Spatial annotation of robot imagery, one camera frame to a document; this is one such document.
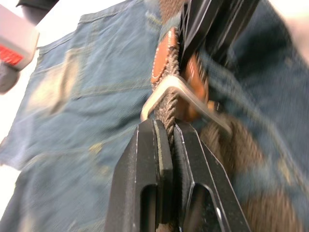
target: seam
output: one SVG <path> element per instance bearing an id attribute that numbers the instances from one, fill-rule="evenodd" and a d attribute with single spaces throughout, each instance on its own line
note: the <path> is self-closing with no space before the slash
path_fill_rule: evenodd
<path id="1" fill-rule="evenodd" d="M 99 86 L 99 87 L 90 87 L 86 90 L 79 91 L 77 93 L 74 93 L 71 98 L 76 99 L 80 97 L 86 97 L 91 95 L 103 95 L 108 93 L 115 93 L 115 92 L 123 92 L 126 90 L 133 90 L 133 89 L 146 89 L 150 88 L 150 83 L 143 83 L 137 85 L 136 82 L 125 82 L 125 83 L 119 83 L 119 84 L 113 84 L 113 85 L 107 85 L 107 86 Z"/>
<path id="2" fill-rule="evenodd" d="M 146 19 L 146 26 L 150 27 L 151 29 L 155 30 L 155 32 L 160 32 L 162 25 L 157 24 L 152 19 L 147 18 Z"/>
<path id="3" fill-rule="evenodd" d="M 127 9 L 133 7 L 134 5 L 136 5 L 137 3 L 140 3 L 142 1 L 143 0 L 135 0 L 134 2 L 128 3 L 127 6 L 123 9 L 121 9 L 121 10 L 118 10 L 118 11 L 115 11 L 115 12 L 112 12 L 112 13 L 108 13 L 108 14 L 103 14 L 103 15 L 100 15 L 100 16 L 97 16 L 97 17 L 94 17 L 94 18 L 91 18 L 91 19 L 83 19 L 83 20 L 80 20 L 78 24 L 80 24 L 80 23 L 91 23 L 91 22 L 97 21 L 97 20 L 102 19 L 102 18 L 106 18 L 106 17 L 109 17 L 109 16 L 116 15 L 118 13 L 126 11 Z"/>
<path id="4" fill-rule="evenodd" d="M 68 51 L 66 51 L 63 62 L 61 62 L 60 64 L 56 64 L 56 65 L 54 65 L 54 66 L 52 66 L 52 67 L 49 67 L 49 68 L 47 68 L 47 69 L 42 69 L 42 70 L 39 70 L 39 71 L 34 71 L 31 75 L 36 75 L 36 74 L 41 74 L 41 73 L 47 73 L 47 72 L 49 72 L 49 71 L 51 71 L 51 70 L 57 70 L 57 69 L 63 68 L 63 65 L 64 65 L 65 63 L 67 63 L 67 64 L 69 65 L 70 62 L 71 62 L 71 60 L 66 61 L 66 55 L 69 54 L 69 55 L 70 55 L 70 56 L 68 56 L 69 58 L 72 57 L 72 56 L 74 56 L 74 55 L 80 55 L 80 53 L 82 53 L 83 49 L 84 49 L 84 47 L 71 48 L 71 49 L 69 49 Z"/>
<path id="5" fill-rule="evenodd" d="M 230 48 L 230 56 L 231 56 L 231 59 L 232 59 L 232 63 L 234 65 L 235 69 L 236 69 L 235 71 L 238 73 L 239 72 L 239 64 L 238 64 L 238 60 L 237 60 L 235 51 L 232 47 Z"/>
<path id="6" fill-rule="evenodd" d="M 162 21 L 157 19 L 153 14 L 150 14 L 149 12 L 146 13 L 146 17 L 155 23 L 157 26 L 162 26 Z"/>
<path id="7" fill-rule="evenodd" d="M 298 49 L 295 47 L 293 40 L 291 38 L 291 35 L 289 33 L 289 30 L 287 29 L 285 23 L 283 22 L 283 20 L 277 15 L 277 13 L 275 12 L 274 8 L 269 4 L 269 3 L 264 3 L 264 5 L 266 5 L 266 7 L 269 9 L 273 19 L 278 22 L 279 24 L 279 28 L 285 38 L 285 40 L 287 41 L 287 43 L 290 44 L 291 48 L 292 48 L 292 54 L 294 55 L 294 58 L 297 59 L 297 63 L 300 64 L 304 69 L 306 69 L 306 72 L 309 73 L 309 64 L 307 64 L 304 59 L 302 58 L 302 56 L 300 55 Z"/>
<path id="8" fill-rule="evenodd" d="M 289 164 L 290 169 L 293 173 L 293 175 L 295 176 L 295 180 L 297 181 L 297 183 L 300 185 L 300 187 L 303 189 L 303 191 L 305 192 L 306 197 L 309 199 L 309 189 L 308 187 L 306 187 L 304 181 L 303 181 L 303 177 L 302 175 L 299 173 L 299 171 L 297 170 L 297 166 L 294 164 L 293 160 L 291 160 L 291 157 L 288 155 L 290 152 L 288 151 L 287 148 L 283 147 L 283 145 L 281 144 L 281 137 L 277 134 L 279 134 L 277 132 L 276 127 L 274 127 L 272 125 L 272 123 L 269 122 L 269 120 L 267 119 L 267 117 L 265 117 L 258 109 L 255 110 L 251 110 L 248 109 L 242 102 L 240 102 L 237 98 L 234 98 L 232 96 L 232 94 L 230 94 L 229 92 L 226 92 L 224 90 L 223 87 L 220 86 L 220 83 L 213 80 L 212 82 L 213 84 L 216 85 L 216 87 L 221 90 L 222 92 L 224 92 L 227 96 L 229 96 L 231 99 L 233 99 L 235 101 L 235 103 L 243 109 L 243 111 L 246 113 L 246 115 L 253 119 L 255 122 L 259 123 L 262 127 L 264 127 L 268 133 L 268 135 L 270 136 L 270 138 L 272 139 L 272 142 L 274 143 L 276 149 L 278 150 L 281 158 L 283 160 L 286 161 L 287 164 Z"/>
<path id="9" fill-rule="evenodd" d="M 97 143 L 102 143 L 102 145 L 108 144 L 110 142 L 113 142 L 116 139 L 121 138 L 122 136 L 127 135 L 128 133 L 132 132 L 135 128 L 136 128 L 136 125 L 131 126 L 131 127 L 127 128 L 127 129 L 125 129 L 124 131 L 121 131 L 118 134 L 116 134 L 116 135 L 114 135 L 114 136 L 112 136 L 112 137 L 110 137 L 108 139 L 105 139 L 105 140 L 102 140 L 100 142 L 97 142 Z M 76 155 L 76 153 L 80 154 L 82 152 L 89 153 L 88 149 L 89 149 L 90 146 L 85 146 L 85 147 L 80 147 L 80 148 L 73 148 L 73 149 L 63 149 L 63 150 L 59 150 L 59 151 L 42 152 L 41 154 L 36 155 L 32 159 L 30 159 L 25 164 L 25 167 L 22 170 L 28 168 L 29 166 L 31 166 L 31 165 L 33 165 L 36 162 L 41 161 L 41 160 L 46 160 L 46 159 L 49 159 L 49 158 L 68 157 L 68 156 Z"/>
<path id="10" fill-rule="evenodd" d="M 242 83 L 243 87 L 246 89 L 249 89 L 248 84 L 246 82 Z M 253 96 L 253 94 L 250 91 L 244 91 L 244 95 L 246 98 L 249 98 L 249 100 L 256 106 L 258 106 L 258 103 L 256 101 L 256 98 Z"/>
<path id="11" fill-rule="evenodd" d="M 168 47 L 167 47 L 167 52 L 168 52 L 168 55 L 165 57 L 165 62 L 164 62 L 164 66 L 162 67 L 161 71 L 159 72 L 159 74 L 157 76 L 154 76 L 154 69 L 155 69 L 155 64 L 156 64 L 156 58 L 157 58 L 157 55 L 158 55 L 158 52 L 159 52 L 159 48 L 160 48 L 160 45 L 161 43 L 164 41 L 161 41 L 160 44 L 158 45 L 157 49 L 156 49 L 156 52 L 155 52 L 155 56 L 154 56 L 154 65 L 153 65 L 153 70 L 152 70 L 152 78 L 153 79 L 158 79 L 161 77 L 163 71 L 165 70 L 166 68 L 166 65 L 167 65 L 167 61 L 168 61 L 168 57 L 169 57 L 169 49 L 170 49 L 170 40 L 171 40 L 171 36 L 172 36 L 172 32 L 171 30 L 168 32 Z"/>
<path id="12" fill-rule="evenodd" d="M 52 47 L 49 47 L 51 44 L 44 46 L 44 47 L 39 47 L 38 48 L 40 50 L 39 55 L 43 55 L 43 54 L 50 52 L 51 50 L 55 49 L 56 47 L 64 44 L 65 42 L 69 41 L 70 39 L 72 39 L 72 37 L 73 37 L 73 33 L 69 34 L 68 38 L 66 38 L 65 40 L 56 42 L 56 44 L 54 44 Z"/>

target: blue denim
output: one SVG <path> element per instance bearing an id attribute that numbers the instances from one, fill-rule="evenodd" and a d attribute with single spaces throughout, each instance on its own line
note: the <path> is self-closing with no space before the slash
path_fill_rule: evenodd
<path id="1" fill-rule="evenodd" d="M 41 47 L 0 163 L 22 172 L 0 231 L 102 231 L 113 169 L 140 123 L 161 29 L 157 1 L 83 15 Z"/>
<path id="2" fill-rule="evenodd" d="M 40 56 L 0 162 L 21 169 L 0 231 L 102 231 L 113 169 L 151 94 L 161 25 L 156 0 L 83 15 Z M 211 98 L 252 133 L 265 163 L 231 180 L 240 203 L 283 189 L 309 230 L 309 69 L 261 1 L 229 51 L 229 67 L 200 51 Z"/>

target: stitching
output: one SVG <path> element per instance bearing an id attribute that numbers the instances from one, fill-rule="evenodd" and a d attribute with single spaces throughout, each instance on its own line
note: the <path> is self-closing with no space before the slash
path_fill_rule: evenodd
<path id="1" fill-rule="evenodd" d="M 74 87 L 73 90 L 76 90 L 77 92 L 81 90 L 82 88 L 82 84 L 83 84 L 83 80 L 84 80 L 84 72 L 85 72 L 85 68 L 86 68 L 86 63 L 87 63 L 87 58 L 89 57 L 91 50 L 92 50 L 92 44 L 94 43 L 94 34 L 95 34 L 95 28 L 96 28 L 97 22 L 94 23 L 91 27 L 91 34 L 89 36 L 88 40 L 85 40 L 85 44 L 88 44 L 88 46 L 84 47 L 84 52 L 82 53 L 81 59 L 82 59 L 82 66 L 80 68 L 80 72 L 76 81 L 76 85 Z"/>
<path id="2" fill-rule="evenodd" d="M 59 41 L 57 42 L 56 44 L 54 44 L 52 47 L 49 47 L 50 45 L 47 45 L 45 47 L 39 47 L 38 49 L 40 50 L 39 52 L 39 55 L 43 55 L 43 54 L 46 54 L 48 52 L 50 52 L 51 50 L 55 49 L 56 47 L 64 44 L 65 42 L 69 41 L 70 39 L 72 39 L 73 37 L 73 33 L 69 34 L 68 38 L 66 38 L 65 40 L 63 41 Z"/>
<path id="3" fill-rule="evenodd" d="M 286 41 L 291 45 L 292 47 L 292 54 L 294 55 L 294 58 L 298 61 L 297 63 L 300 64 L 304 69 L 306 69 L 306 72 L 309 73 L 309 65 L 304 61 L 300 53 L 298 52 L 297 48 L 294 46 L 294 43 L 291 39 L 291 35 L 289 33 L 289 30 L 287 29 L 286 25 L 283 23 L 282 19 L 278 17 L 277 13 L 275 12 L 274 8 L 269 3 L 264 3 L 266 7 L 269 9 L 269 12 L 273 16 L 273 19 L 278 22 L 279 28 L 286 39 Z"/>
<path id="4" fill-rule="evenodd" d="M 246 113 L 246 115 L 253 119 L 255 122 L 259 123 L 261 126 L 263 126 L 267 132 L 268 132 L 268 135 L 272 138 L 273 142 L 274 142 L 274 145 L 275 147 L 278 149 L 279 151 L 279 154 L 281 156 L 281 158 L 283 160 L 286 161 L 287 164 L 289 164 L 290 168 L 292 169 L 292 173 L 294 174 L 295 176 L 295 179 L 297 180 L 297 183 L 302 187 L 302 189 L 304 190 L 305 192 L 305 195 L 309 198 L 309 189 L 306 187 L 306 185 L 304 184 L 304 181 L 302 179 L 302 175 L 299 174 L 297 168 L 296 168 L 296 165 L 294 164 L 294 162 L 291 160 L 291 158 L 287 155 L 287 153 L 289 153 L 287 151 L 287 148 L 283 148 L 282 147 L 282 144 L 281 142 L 279 141 L 280 138 L 278 138 L 278 136 L 276 134 L 273 133 L 273 131 L 276 131 L 276 127 L 274 127 L 270 122 L 269 120 L 259 111 L 256 109 L 256 111 L 258 111 L 258 115 L 260 115 L 263 120 L 261 120 L 258 116 L 255 115 L 254 111 L 253 110 L 250 110 L 250 109 L 247 109 L 245 107 L 245 105 L 243 105 L 242 102 L 240 102 L 237 98 L 234 98 L 232 96 L 232 94 L 230 94 L 229 92 L 226 92 L 224 90 L 224 88 L 222 88 L 220 86 L 220 83 L 213 80 L 213 83 L 216 85 L 216 87 L 218 89 L 220 89 L 222 92 L 225 92 L 231 99 L 233 99 L 235 101 L 235 103 L 244 110 L 244 112 Z"/>
<path id="5" fill-rule="evenodd" d="M 149 14 L 148 12 L 146 13 L 146 17 L 151 20 L 152 22 L 154 22 L 155 24 L 157 24 L 158 26 L 162 26 L 162 21 L 157 19 L 154 15 Z"/>
<path id="6" fill-rule="evenodd" d="M 245 88 L 249 89 L 248 84 L 247 84 L 246 82 L 242 83 L 242 85 L 243 85 Z M 246 98 L 249 98 L 250 101 L 252 101 L 252 103 L 253 103 L 254 105 L 257 105 L 257 106 L 258 106 L 256 98 L 253 96 L 253 94 L 252 94 L 250 91 L 244 92 L 244 95 L 246 96 Z"/>
<path id="7" fill-rule="evenodd" d="M 162 73 L 163 73 L 163 71 L 164 71 L 164 69 L 166 68 L 166 62 L 167 62 L 168 56 L 169 56 L 169 48 L 170 48 L 171 35 L 172 35 L 172 32 L 171 32 L 171 30 L 170 30 L 169 33 L 168 33 L 168 47 L 167 47 L 168 55 L 165 57 L 165 63 L 164 63 L 165 65 L 164 65 L 164 67 L 162 68 L 162 70 L 159 72 L 158 76 L 155 77 L 155 76 L 154 76 L 154 69 L 155 69 L 156 57 L 157 57 L 157 54 L 158 54 L 158 51 L 159 51 L 159 47 L 160 47 L 161 43 L 162 43 L 164 40 L 163 40 L 162 42 L 160 42 L 158 48 L 156 49 L 155 56 L 154 56 L 154 59 L 155 59 L 155 60 L 154 60 L 154 65 L 153 65 L 153 70 L 152 70 L 152 78 L 153 78 L 153 79 L 158 79 L 158 78 L 160 78 L 161 75 L 162 75 Z"/>
<path id="8" fill-rule="evenodd" d="M 111 143 L 114 140 L 119 139 L 122 136 L 125 136 L 128 133 L 132 132 L 135 128 L 136 128 L 136 125 L 131 126 L 131 127 L 127 128 L 127 129 L 125 129 L 124 131 L 121 131 L 118 134 L 116 134 L 116 135 L 114 135 L 114 136 L 112 136 L 112 137 L 110 137 L 108 139 L 105 139 L 105 140 L 102 140 L 100 142 L 97 142 L 97 143 L 102 143 L 102 145 Z M 60 150 L 60 151 L 42 152 L 41 154 L 36 155 L 32 159 L 30 159 L 26 163 L 26 165 L 25 165 L 25 167 L 23 169 L 26 169 L 29 166 L 34 165 L 38 161 L 44 161 L 44 160 L 47 160 L 49 158 L 53 158 L 54 159 L 54 158 L 60 158 L 60 157 L 68 157 L 68 156 L 76 155 L 76 153 L 78 155 L 78 154 L 80 154 L 82 152 L 89 153 L 89 151 L 88 151 L 89 147 L 90 146 L 80 147 L 80 148 L 73 148 L 73 149 L 63 149 L 63 150 Z"/>
<path id="9" fill-rule="evenodd" d="M 152 20 L 148 20 L 146 22 L 146 26 L 148 26 L 150 29 L 154 30 L 154 32 L 159 33 L 161 30 L 161 26 L 158 26 L 156 23 L 154 23 Z"/>
<path id="10" fill-rule="evenodd" d="M 122 92 L 125 90 L 133 90 L 133 89 L 143 89 L 143 88 L 150 88 L 151 84 L 150 83 L 145 83 L 145 84 L 140 84 L 137 85 L 136 82 L 125 82 L 120 84 L 115 84 L 115 85 L 110 85 L 110 86 L 99 86 L 99 87 L 90 87 L 86 90 L 77 92 L 72 95 L 72 98 L 80 98 L 84 96 L 91 96 L 91 95 L 97 95 L 97 94 L 108 94 L 108 93 L 114 93 L 114 92 Z"/>
<path id="11" fill-rule="evenodd" d="M 116 12 L 112 12 L 112 13 L 108 13 L 108 14 L 104 14 L 104 15 L 100 15 L 100 16 L 97 16 L 95 18 L 91 18 L 91 19 L 84 19 L 84 20 L 80 20 L 78 24 L 80 23 L 91 23 L 91 22 L 94 22 L 96 20 L 99 20 L 99 19 L 102 19 L 102 18 L 106 18 L 106 17 L 109 17 L 109 16 L 113 16 L 113 15 L 116 15 L 118 13 L 121 13 L 121 12 L 124 12 L 126 11 L 127 9 L 133 7 L 134 5 L 136 5 L 137 3 L 140 3 L 142 2 L 143 0 L 135 0 L 134 2 L 129 2 L 127 3 L 127 5 L 125 6 L 125 8 L 119 10 L 119 11 L 116 11 Z M 112 11 L 112 10 L 115 10 L 116 7 L 115 6 L 112 6 L 111 8 L 108 8 L 107 10 L 108 11 Z M 88 15 L 84 15 L 84 17 L 91 17 L 91 15 L 93 14 L 88 14 Z"/>

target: brown leather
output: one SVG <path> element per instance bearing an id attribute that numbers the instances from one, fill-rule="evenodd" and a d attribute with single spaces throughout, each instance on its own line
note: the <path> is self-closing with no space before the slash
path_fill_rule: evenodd
<path id="1" fill-rule="evenodd" d="M 208 85 L 206 84 L 204 86 L 199 76 L 196 54 L 193 54 L 188 60 L 186 69 L 182 72 L 181 76 L 185 81 L 187 81 L 198 99 L 207 105 Z M 177 117 L 187 122 L 200 118 L 200 114 L 185 100 L 179 99 L 178 102 Z"/>
<path id="2" fill-rule="evenodd" d="M 159 43 L 154 57 L 154 66 L 152 70 L 151 83 L 156 83 L 162 77 L 168 64 L 170 49 L 176 47 L 178 43 L 177 29 L 171 28 L 164 39 Z M 207 106 L 208 103 L 208 84 L 203 84 L 198 72 L 196 54 L 193 54 L 188 60 L 186 69 L 181 76 L 188 82 L 195 95 Z M 199 113 L 193 106 L 185 100 L 179 98 L 177 104 L 177 118 L 191 122 L 200 118 Z"/>
<path id="3" fill-rule="evenodd" d="M 171 47 L 176 47 L 178 43 L 178 36 L 176 28 L 171 28 L 164 39 L 159 43 L 154 57 L 154 66 L 151 76 L 151 83 L 160 80 L 166 65 L 168 63 L 168 56 Z"/>

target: gray object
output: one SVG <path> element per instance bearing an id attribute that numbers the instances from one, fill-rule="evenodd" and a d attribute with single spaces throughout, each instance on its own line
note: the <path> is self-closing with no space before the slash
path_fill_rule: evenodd
<path id="1" fill-rule="evenodd" d="M 19 71 L 15 68 L 0 62 L 0 94 L 9 91 L 17 82 L 19 78 Z"/>

